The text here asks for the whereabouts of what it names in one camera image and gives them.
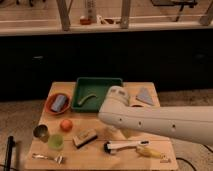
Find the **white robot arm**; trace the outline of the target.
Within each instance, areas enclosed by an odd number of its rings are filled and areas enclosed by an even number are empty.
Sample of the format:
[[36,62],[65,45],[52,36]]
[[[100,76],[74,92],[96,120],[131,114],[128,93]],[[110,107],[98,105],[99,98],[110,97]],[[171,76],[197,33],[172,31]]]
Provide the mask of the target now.
[[131,107],[125,88],[112,86],[99,109],[105,124],[213,145],[213,106]]

